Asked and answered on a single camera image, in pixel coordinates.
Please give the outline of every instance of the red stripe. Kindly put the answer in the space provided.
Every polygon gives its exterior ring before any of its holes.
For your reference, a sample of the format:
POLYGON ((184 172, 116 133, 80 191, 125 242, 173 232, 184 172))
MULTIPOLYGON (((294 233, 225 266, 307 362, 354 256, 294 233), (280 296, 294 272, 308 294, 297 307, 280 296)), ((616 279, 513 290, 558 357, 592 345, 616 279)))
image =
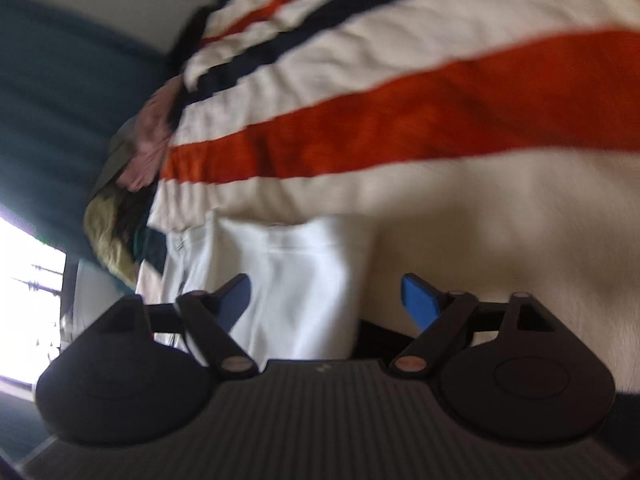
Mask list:
POLYGON ((268 3, 264 7, 256 9, 253 12, 250 12, 249 14, 243 16, 240 20, 235 22, 221 34, 212 38, 203 38, 202 45, 221 40, 222 38, 226 38, 231 34, 238 34, 239 32, 244 31, 247 27, 249 27, 249 25, 252 25, 253 23, 266 22, 267 20, 271 19, 271 17, 278 11, 278 9, 280 9, 280 7, 292 1, 293 0, 271 0, 270 3, 268 3))
POLYGON ((172 148, 180 182, 312 177, 564 146, 640 151, 640 34, 562 36, 172 148))

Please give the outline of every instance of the yellow fabric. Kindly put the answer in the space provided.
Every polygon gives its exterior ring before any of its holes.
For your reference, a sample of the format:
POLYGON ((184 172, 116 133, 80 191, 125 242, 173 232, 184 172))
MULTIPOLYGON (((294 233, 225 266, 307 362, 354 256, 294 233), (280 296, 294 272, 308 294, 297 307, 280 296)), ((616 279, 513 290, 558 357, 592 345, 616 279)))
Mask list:
POLYGON ((84 232, 98 260, 108 271, 126 285, 136 288, 138 271, 133 257, 122 241, 113 236, 117 210, 114 195, 108 192, 98 194, 84 212, 84 232))

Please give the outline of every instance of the curtain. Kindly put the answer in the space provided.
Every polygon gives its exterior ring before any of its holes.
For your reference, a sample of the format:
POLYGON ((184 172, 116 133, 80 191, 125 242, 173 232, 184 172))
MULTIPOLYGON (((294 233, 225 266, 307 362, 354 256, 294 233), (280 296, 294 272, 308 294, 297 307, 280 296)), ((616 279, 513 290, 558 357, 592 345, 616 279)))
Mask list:
POLYGON ((82 216, 110 137, 167 77, 164 57, 29 0, 0 0, 0 216, 92 258, 82 216))

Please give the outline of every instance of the bedsheet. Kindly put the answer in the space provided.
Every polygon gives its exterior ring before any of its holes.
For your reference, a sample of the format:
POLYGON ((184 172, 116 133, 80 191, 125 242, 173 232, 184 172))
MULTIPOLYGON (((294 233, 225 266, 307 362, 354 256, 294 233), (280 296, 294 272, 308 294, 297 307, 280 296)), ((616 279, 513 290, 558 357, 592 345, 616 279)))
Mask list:
POLYGON ((399 283, 528 290, 640 390, 640 0, 218 0, 150 224, 363 214, 399 283))

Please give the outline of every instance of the black device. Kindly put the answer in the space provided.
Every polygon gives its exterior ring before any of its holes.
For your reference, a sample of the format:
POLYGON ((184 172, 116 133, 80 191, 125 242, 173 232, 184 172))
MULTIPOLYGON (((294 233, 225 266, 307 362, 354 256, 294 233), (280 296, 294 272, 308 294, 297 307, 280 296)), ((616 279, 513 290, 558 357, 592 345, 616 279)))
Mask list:
POLYGON ((24 471, 51 480, 623 477, 592 438, 613 378, 532 295, 483 303, 410 274, 402 298, 427 328, 389 368, 270 361, 262 372, 227 334, 250 301, 246 276, 175 307, 124 298, 38 381, 36 403, 58 438, 24 471), (496 330, 471 345, 474 333, 496 330), (154 332, 188 337, 207 366, 154 332))

